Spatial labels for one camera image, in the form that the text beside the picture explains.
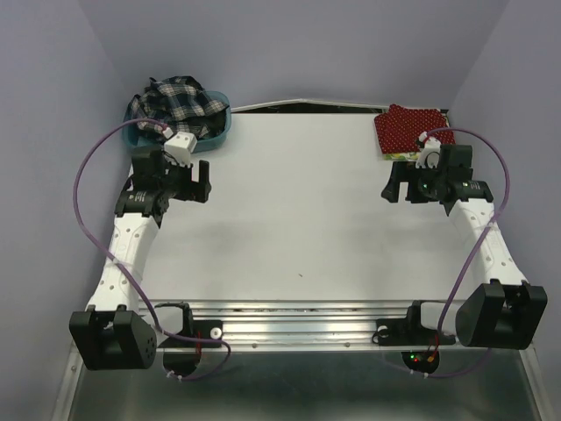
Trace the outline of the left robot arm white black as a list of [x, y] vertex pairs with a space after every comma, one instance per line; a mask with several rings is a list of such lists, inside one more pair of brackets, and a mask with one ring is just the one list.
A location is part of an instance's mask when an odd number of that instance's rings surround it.
[[133, 152], [115, 205], [110, 244], [101, 248], [101, 279], [85, 310], [69, 320], [87, 369], [147, 369], [153, 364], [157, 329], [138, 312], [138, 303], [146, 299], [139, 286], [150, 248], [171, 200], [206, 203], [210, 192], [207, 161], [193, 165], [161, 146]]

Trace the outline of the navy plaid skirt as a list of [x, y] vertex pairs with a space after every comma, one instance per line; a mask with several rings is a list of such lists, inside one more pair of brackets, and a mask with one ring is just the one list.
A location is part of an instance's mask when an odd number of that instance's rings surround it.
[[214, 99], [192, 76], [173, 76], [163, 80], [151, 78], [144, 91], [135, 95], [127, 106], [130, 119], [139, 118], [139, 134], [161, 142], [163, 131], [155, 121], [175, 132], [190, 132], [198, 139], [212, 139], [226, 126], [229, 104]]

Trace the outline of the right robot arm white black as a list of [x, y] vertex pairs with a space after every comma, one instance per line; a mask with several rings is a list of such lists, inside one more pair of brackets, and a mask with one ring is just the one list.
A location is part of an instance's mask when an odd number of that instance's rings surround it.
[[403, 319], [381, 319], [383, 346], [429, 345], [522, 350], [536, 332], [548, 302], [544, 288], [527, 281], [497, 224], [488, 185], [472, 177], [469, 146], [429, 146], [418, 162], [396, 161], [381, 196], [390, 203], [407, 186], [410, 203], [437, 202], [468, 251], [474, 291], [461, 304], [414, 301]]

